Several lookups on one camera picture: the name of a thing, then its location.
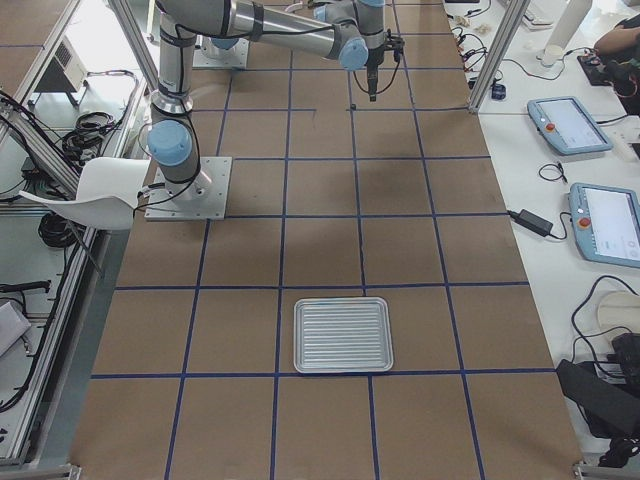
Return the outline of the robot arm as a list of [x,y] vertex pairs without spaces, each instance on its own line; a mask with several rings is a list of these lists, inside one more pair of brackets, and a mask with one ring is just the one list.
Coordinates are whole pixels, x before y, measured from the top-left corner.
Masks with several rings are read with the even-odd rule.
[[207,188],[191,120],[195,69],[244,69],[250,43],[264,42],[365,66],[364,22],[349,17],[312,20],[256,1],[159,1],[159,73],[152,94],[147,150],[161,172],[168,200],[189,200]]

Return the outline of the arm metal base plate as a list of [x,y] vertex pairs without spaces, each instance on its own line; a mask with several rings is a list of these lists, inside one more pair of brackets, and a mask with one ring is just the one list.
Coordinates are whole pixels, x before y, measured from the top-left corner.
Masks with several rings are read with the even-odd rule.
[[208,70],[247,68],[249,42],[246,39],[216,39],[201,36],[196,43],[193,67]]
[[182,186],[165,181],[159,167],[155,170],[155,183],[162,188],[150,193],[150,207],[145,209],[148,221],[223,220],[232,169],[231,157],[202,157],[199,175],[189,188],[179,194]]

